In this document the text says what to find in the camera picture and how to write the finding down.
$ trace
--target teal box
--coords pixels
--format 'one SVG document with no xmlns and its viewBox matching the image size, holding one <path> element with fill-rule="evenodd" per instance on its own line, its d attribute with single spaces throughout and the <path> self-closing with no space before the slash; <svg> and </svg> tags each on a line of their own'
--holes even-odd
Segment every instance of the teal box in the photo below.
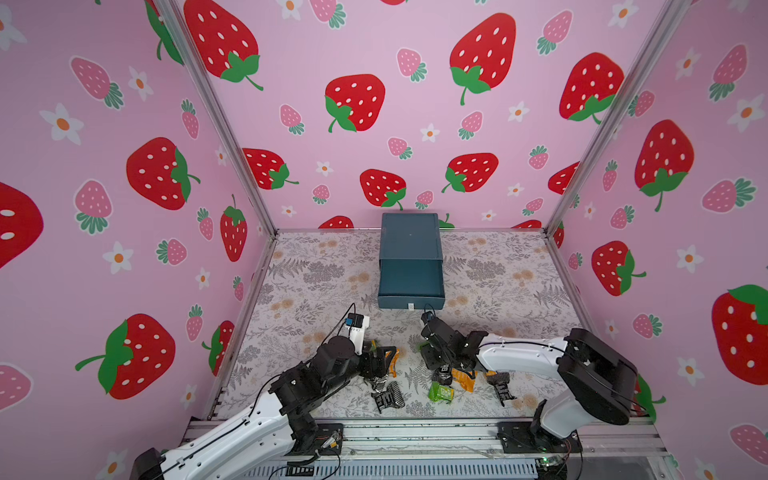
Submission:
<svg viewBox="0 0 768 480">
<path fill-rule="evenodd" d="M 383 214 L 379 308 L 440 310 L 445 304 L 437 214 Z"/>
</svg>

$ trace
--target pink strawberry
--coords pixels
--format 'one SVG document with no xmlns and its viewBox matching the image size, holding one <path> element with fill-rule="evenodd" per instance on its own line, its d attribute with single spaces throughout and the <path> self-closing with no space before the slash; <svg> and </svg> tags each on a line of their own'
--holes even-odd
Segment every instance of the pink strawberry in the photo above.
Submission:
<svg viewBox="0 0 768 480">
<path fill-rule="evenodd" d="M 768 434 L 749 423 L 730 430 L 733 443 L 757 463 L 768 465 Z"/>
<path fill-rule="evenodd" d="M 525 215 L 526 217 L 533 215 L 534 212 L 538 211 L 538 209 L 540 209 L 542 205 L 544 205 L 543 198 L 537 198 L 536 200 L 531 200 L 530 202 L 525 204 L 525 208 L 523 209 L 523 215 Z"/>
<path fill-rule="evenodd" d="M 411 81 L 422 81 L 427 76 L 427 64 L 416 50 L 400 48 L 397 52 L 397 66 L 402 76 L 410 77 Z"/>
<path fill-rule="evenodd" d="M 181 102 L 181 110 L 181 121 L 184 123 L 184 127 L 187 129 L 187 132 L 189 132 L 192 140 L 195 140 L 197 134 L 200 133 L 200 122 L 198 122 L 197 117 L 195 117 L 196 112 L 192 102 L 189 101 L 189 98 L 185 98 L 184 101 Z"/>
<path fill-rule="evenodd" d="M 714 83 L 710 86 L 710 100 L 718 101 L 728 96 L 736 85 L 733 83 L 746 71 L 746 45 L 736 45 L 720 62 L 712 75 Z"/>
<path fill-rule="evenodd" d="M 187 338 L 190 342 L 194 342 L 203 329 L 203 309 L 200 305 L 195 304 L 190 309 L 189 316 L 187 319 Z"/>
<path fill-rule="evenodd" d="M 640 334 L 643 338 L 652 339 L 655 336 L 661 335 L 661 327 L 664 324 L 659 321 L 659 317 L 653 315 L 646 315 L 641 313 L 632 322 L 632 328 L 634 331 Z"/>
<path fill-rule="evenodd" d="M 482 112 L 476 111 L 467 115 L 462 120 L 462 127 L 458 130 L 458 137 L 462 140 L 469 140 L 474 137 L 482 126 Z"/>
<path fill-rule="evenodd" d="M 197 211 L 197 222 L 200 223 L 200 233 L 210 242 L 214 238 L 214 219 L 208 215 L 208 210 L 201 208 Z"/>
<path fill-rule="evenodd" d="M 187 258 L 187 248 L 175 238 L 160 242 L 155 253 L 157 254 L 157 260 L 162 263 L 170 263 L 172 266 L 178 265 Z"/>
<path fill-rule="evenodd" d="M 87 180 L 74 195 L 74 205 L 80 210 L 74 216 L 80 224 L 80 230 L 95 235 L 109 227 L 107 218 L 112 215 L 112 202 L 104 185 L 98 181 Z"/>
<path fill-rule="evenodd" d="M 90 96 L 103 100 L 109 108 L 120 110 L 123 107 L 123 92 L 118 84 L 109 82 L 109 75 L 101 65 L 77 55 L 69 59 L 69 65 Z"/>
<path fill-rule="evenodd" d="M 549 160 L 549 154 L 544 145 L 537 145 L 536 148 L 531 150 L 530 155 L 531 158 L 528 160 L 528 165 L 531 165 L 534 170 L 541 170 Z"/>
<path fill-rule="evenodd" d="M 0 412 L 29 396 L 32 377 L 11 363 L 0 362 Z"/>
<path fill-rule="evenodd" d="M 232 288 L 235 289 L 235 298 L 242 302 L 243 294 L 245 294 L 245 286 L 243 285 L 243 280 L 236 276 L 235 280 L 232 281 Z"/>
<path fill-rule="evenodd" d="M 701 199 L 701 206 L 716 214 L 726 214 L 734 207 L 743 208 L 744 205 L 754 200 L 756 187 L 751 187 L 752 181 L 740 178 L 734 183 L 731 180 L 723 180 Z"/>
<path fill-rule="evenodd" d="M 280 105 L 280 121 L 288 127 L 288 131 L 294 135 L 304 133 L 304 124 L 301 123 L 301 115 L 290 105 Z"/>
<path fill-rule="evenodd" d="M 635 95 L 632 102 L 629 104 L 629 116 L 630 117 L 642 117 L 645 112 L 654 104 L 656 95 L 646 90 L 639 95 Z"/>
<path fill-rule="evenodd" d="M 331 197 L 331 192 L 328 190 L 327 186 L 318 185 L 315 187 L 315 190 L 312 190 L 312 195 L 314 195 L 312 200 L 314 200 L 316 204 L 322 205 Z"/>
<path fill-rule="evenodd" d="M 549 55 L 549 52 L 557 48 L 557 44 L 565 40 L 568 31 L 571 29 L 571 22 L 574 19 L 574 13 L 570 10 L 563 10 L 544 25 L 543 37 L 538 39 L 539 55 Z"/>
<path fill-rule="evenodd" d="M 568 266 L 573 270 L 578 270 L 578 267 L 581 266 L 583 260 L 584 259 L 581 257 L 579 252 L 573 252 L 568 258 Z"/>
<path fill-rule="evenodd" d="M 386 144 L 389 147 L 389 153 L 400 157 L 400 160 L 408 160 L 413 155 L 413 150 L 408 146 L 408 142 L 402 138 L 391 137 Z"/>
<path fill-rule="evenodd" d="M 431 190 L 424 190 L 419 194 L 418 197 L 416 197 L 416 208 L 419 210 L 424 210 L 429 205 L 432 205 L 432 200 L 435 199 L 435 195 L 432 194 Z"/>
<path fill-rule="evenodd" d="M 624 205 L 624 208 L 617 208 L 611 217 L 611 226 L 619 230 L 625 228 L 627 223 L 632 223 L 634 219 L 634 208 L 631 205 Z"/>
<path fill-rule="evenodd" d="M 336 0 L 310 0 L 312 10 L 315 16 L 322 23 L 328 22 L 331 29 L 337 29 L 344 26 L 346 13 L 344 6 L 336 3 Z"/>
<path fill-rule="evenodd" d="M 610 191 L 611 188 L 613 188 L 616 183 L 616 177 L 618 177 L 618 173 L 616 172 L 617 168 L 619 168 L 619 166 L 616 163 L 616 160 L 611 159 L 605 167 L 605 173 L 603 174 L 603 190 Z"/>
</svg>

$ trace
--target strawberry wallpaper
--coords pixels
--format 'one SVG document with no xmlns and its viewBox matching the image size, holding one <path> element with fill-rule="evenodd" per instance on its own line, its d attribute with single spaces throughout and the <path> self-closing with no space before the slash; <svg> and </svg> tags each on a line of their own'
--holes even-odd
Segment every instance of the strawberry wallpaper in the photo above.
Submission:
<svg viewBox="0 0 768 480">
<path fill-rule="evenodd" d="M 564 219 L 560 254 L 685 478 L 768 478 L 767 19 L 694 2 Z"/>
<path fill-rule="evenodd" d="M 664 3 L 177 2 L 278 228 L 547 223 Z"/>
<path fill-rule="evenodd" d="M 207 414 L 267 236 L 181 62 L 153 2 L 0 3 L 2 478 Z"/>
</svg>

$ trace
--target white flower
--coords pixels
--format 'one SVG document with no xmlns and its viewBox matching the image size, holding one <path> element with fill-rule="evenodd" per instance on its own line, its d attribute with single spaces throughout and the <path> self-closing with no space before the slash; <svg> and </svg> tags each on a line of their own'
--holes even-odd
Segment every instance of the white flower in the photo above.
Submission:
<svg viewBox="0 0 768 480">
<path fill-rule="evenodd" d="M 134 251 L 132 249 L 123 250 L 120 242 L 115 242 L 112 251 L 105 253 L 101 258 L 112 264 L 110 271 L 112 275 L 115 275 L 120 270 L 131 269 L 131 257 L 133 255 Z"/>
<path fill-rule="evenodd" d="M 210 272 L 206 272 L 203 267 L 200 267 L 200 275 L 195 275 L 194 279 L 197 280 L 198 290 L 202 290 L 204 286 L 210 286 L 208 281 L 210 279 Z"/>
<path fill-rule="evenodd" d="M 690 77 L 694 72 L 694 65 L 699 61 L 699 58 L 701 58 L 701 53 L 695 53 L 693 47 L 689 48 L 688 53 L 674 65 L 677 67 L 677 74 L 674 79 L 680 80 L 683 76 Z"/>
<path fill-rule="evenodd" d="M 717 473 L 715 472 L 715 465 L 712 465 L 711 463 L 705 464 L 698 458 L 694 458 L 696 460 L 696 477 L 701 478 L 701 480 L 718 480 Z"/>
<path fill-rule="evenodd" d="M 127 454 L 127 449 L 120 453 L 109 452 L 109 455 L 107 455 L 107 465 L 96 474 L 96 480 L 112 480 L 122 472 L 125 472 L 123 461 Z"/>
<path fill-rule="evenodd" d="M 195 395 L 194 391 L 197 390 L 197 385 L 187 385 L 187 391 L 181 396 L 181 402 L 184 404 L 184 410 L 190 407 L 190 403 L 194 403 Z"/>
<path fill-rule="evenodd" d="M 689 272 L 696 271 L 696 265 L 704 261 L 704 257 L 696 255 L 696 245 L 691 245 L 688 250 L 677 249 L 677 268 L 687 268 Z"/>
<path fill-rule="evenodd" d="M 40 116 L 49 124 L 53 125 L 51 127 L 51 138 L 54 140 L 68 138 L 73 144 L 80 144 L 78 130 L 83 128 L 83 122 L 79 121 L 77 118 L 70 117 L 67 109 L 64 108 L 64 105 L 57 104 L 56 112 L 41 110 Z"/>
<path fill-rule="evenodd" d="M 329 173 L 333 172 L 333 169 L 331 168 L 330 162 L 317 162 L 317 170 L 315 170 L 318 174 L 323 174 L 324 177 L 327 177 Z"/>
<path fill-rule="evenodd" d="M 611 340 L 616 340 L 619 329 L 616 328 L 616 323 L 613 320 L 605 320 L 605 332 L 611 336 Z"/>
<path fill-rule="evenodd" d="M 27 39 L 22 33 L 11 25 L 11 9 L 7 5 L 0 5 L 0 50 L 8 51 L 11 47 L 11 40 L 17 43 L 27 43 Z"/>
<path fill-rule="evenodd" d="M 508 121 L 523 121 L 523 116 L 527 114 L 529 111 L 531 111 L 530 108 L 525 107 L 525 102 L 521 101 L 519 104 L 515 105 L 514 107 L 509 108 L 509 119 Z"/>
<path fill-rule="evenodd" d="M 680 364 L 680 368 L 677 370 L 677 374 L 687 378 L 690 386 L 696 386 L 696 379 L 704 378 L 704 374 L 700 370 L 696 369 L 695 359 L 685 360 L 677 357 L 677 363 Z"/>
<path fill-rule="evenodd" d="M 429 124 L 427 128 L 422 128 L 422 141 L 431 141 L 432 143 L 435 143 L 435 139 L 438 135 L 440 135 L 440 130 L 435 129 L 434 124 Z"/>
<path fill-rule="evenodd" d="M 624 0 L 624 3 L 617 3 L 614 5 L 614 16 L 608 22 L 608 26 L 612 27 L 618 25 L 619 28 L 627 26 L 627 19 L 640 10 L 637 5 L 632 5 L 633 0 Z"/>
<path fill-rule="evenodd" d="M 139 73 L 133 67 L 128 67 L 128 72 L 131 73 L 131 79 L 128 81 L 128 84 L 131 88 L 139 92 L 141 101 L 146 101 L 147 95 L 152 95 L 154 93 L 152 87 L 147 83 L 147 72 L 142 71 Z"/>
<path fill-rule="evenodd" d="M 759 94 L 752 101 L 739 100 L 736 102 L 736 113 L 726 122 L 727 124 L 736 124 L 739 133 L 743 133 L 750 126 L 752 120 L 759 120 L 766 116 L 766 112 L 760 108 L 765 94 Z"/>
<path fill-rule="evenodd" d="M 523 187 L 520 186 L 520 182 L 507 188 L 509 189 L 509 193 L 507 193 L 507 197 L 511 197 L 512 195 L 515 195 L 517 197 L 520 194 L 520 192 L 525 190 Z"/>
<path fill-rule="evenodd" d="M 730 0 L 728 9 L 735 8 L 737 12 L 744 13 L 746 7 L 750 4 L 750 0 Z"/>
<path fill-rule="evenodd" d="M 299 15 L 299 7 L 304 3 L 304 0 L 277 0 L 277 4 L 283 7 L 283 20 L 294 17 L 296 20 L 301 20 Z"/>
<path fill-rule="evenodd" d="M 592 215 L 594 215 L 595 209 L 593 202 L 590 202 L 589 205 L 584 207 L 584 217 L 588 218 L 589 220 L 592 220 Z"/>
</svg>

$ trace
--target box lid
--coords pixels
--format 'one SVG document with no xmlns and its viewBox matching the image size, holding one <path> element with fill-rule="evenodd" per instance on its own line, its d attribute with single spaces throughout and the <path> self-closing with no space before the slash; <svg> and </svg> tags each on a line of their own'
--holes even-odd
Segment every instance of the box lid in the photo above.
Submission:
<svg viewBox="0 0 768 480">
<path fill-rule="evenodd" d="M 383 214 L 379 259 L 442 262 L 437 214 Z"/>
</svg>

